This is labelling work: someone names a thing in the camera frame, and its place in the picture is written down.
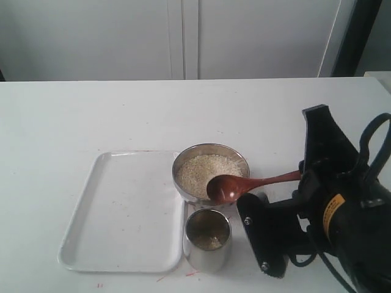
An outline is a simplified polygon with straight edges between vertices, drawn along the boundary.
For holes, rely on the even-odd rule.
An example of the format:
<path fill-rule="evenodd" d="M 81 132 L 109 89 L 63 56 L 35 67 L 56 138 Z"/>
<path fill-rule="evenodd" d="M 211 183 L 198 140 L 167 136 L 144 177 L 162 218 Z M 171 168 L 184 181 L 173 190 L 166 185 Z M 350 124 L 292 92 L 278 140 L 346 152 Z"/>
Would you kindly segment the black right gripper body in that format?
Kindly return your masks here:
<path fill-rule="evenodd" d="M 307 220 L 318 232 L 338 232 L 339 189 L 337 175 L 329 158 L 315 159 L 308 166 L 299 163 L 300 181 L 292 198 L 298 205 L 292 223 L 302 232 Z"/>

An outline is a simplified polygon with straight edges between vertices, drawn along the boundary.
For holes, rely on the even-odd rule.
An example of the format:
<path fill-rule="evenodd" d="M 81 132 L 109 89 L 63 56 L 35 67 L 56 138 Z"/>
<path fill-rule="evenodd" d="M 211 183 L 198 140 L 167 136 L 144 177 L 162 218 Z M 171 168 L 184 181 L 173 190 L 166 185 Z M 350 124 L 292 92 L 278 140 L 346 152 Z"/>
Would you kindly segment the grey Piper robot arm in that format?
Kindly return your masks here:
<path fill-rule="evenodd" d="M 236 208 L 261 271 L 321 258 L 348 292 L 390 291 L 390 191 L 378 175 L 390 157 L 386 136 L 374 159 L 369 142 L 390 114 L 375 117 L 354 147 L 328 106 L 303 110 L 307 125 L 299 185 L 290 199 L 242 195 Z"/>

